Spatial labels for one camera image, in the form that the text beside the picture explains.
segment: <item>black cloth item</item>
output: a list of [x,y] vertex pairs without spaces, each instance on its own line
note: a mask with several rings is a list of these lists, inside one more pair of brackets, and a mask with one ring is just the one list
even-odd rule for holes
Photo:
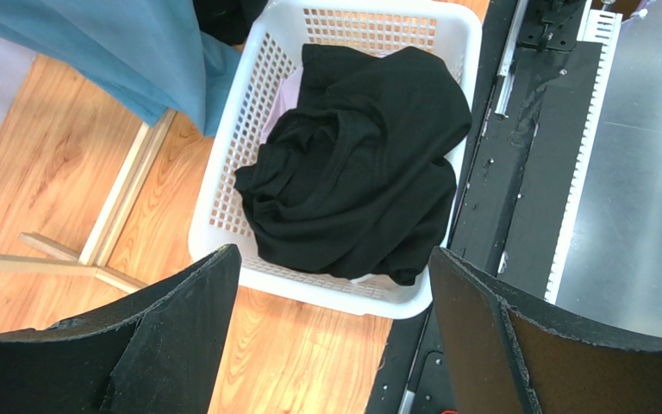
[[267,0],[193,0],[198,27],[228,45],[240,45]]
[[46,330],[0,334],[0,414],[206,414],[240,267],[225,246]]
[[257,163],[236,171],[259,256],[414,284],[456,192],[443,157],[471,125],[463,91],[430,53],[409,47],[380,59],[304,45],[297,109],[278,120]]
[[460,412],[662,414],[662,338],[570,313],[443,248],[430,285]]

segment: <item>wooden frame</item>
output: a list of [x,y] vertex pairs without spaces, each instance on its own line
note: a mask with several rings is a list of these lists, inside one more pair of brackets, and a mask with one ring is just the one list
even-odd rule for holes
[[44,235],[21,233],[21,242],[53,259],[0,254],[0,272],[91,276],[127,293],[147,286],[108,268],[107,262],[175,115],[175,110],[167,110],[154,127],[142,123],[81,252],[71,250]]

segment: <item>white plastic basket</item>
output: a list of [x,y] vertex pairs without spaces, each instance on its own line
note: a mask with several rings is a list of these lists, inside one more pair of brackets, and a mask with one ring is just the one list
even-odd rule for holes
[[[419,47],[446,62],[471,105],[481,23],[466,7],[428,0],[271,2],[252,27],[229,93],[190,226],[190,254],[198,260],[234,243],[242,255],[243,286],[357,315],[393,319],[417,315],[431,302],[427,269],[413,286],[396,285],[386,276],[352,283],[294,272],[257,255],[241,196],[234,190],[234,171],[257,161],[259,132],[280,81],[301,64],[304,43],[348,46],[373,54]],[[447,156],[457,177],[461,177],[464,147],[465,141]]]

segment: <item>floor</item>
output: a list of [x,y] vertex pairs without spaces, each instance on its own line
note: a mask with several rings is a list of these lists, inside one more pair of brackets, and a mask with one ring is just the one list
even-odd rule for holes
[[[484,18],[486,0],[462,0]],[[141,122],[39,56],[0,128],[0,253],[34,231],[80,250]],[[153,283],[190,264],[187,235],[213,140],[179,115],[109,265]],[[123,294],[79,277],[0,273],[0,332],[46,328]],[[210,413],[362,413],[391,320],[240,288]]]

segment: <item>teal fabric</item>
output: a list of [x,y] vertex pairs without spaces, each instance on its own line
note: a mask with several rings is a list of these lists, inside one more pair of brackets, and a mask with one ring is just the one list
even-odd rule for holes
[[143,121],[173,108],[214,135],[240,53],[192,0],[0,0],[0,37],[73,66]]

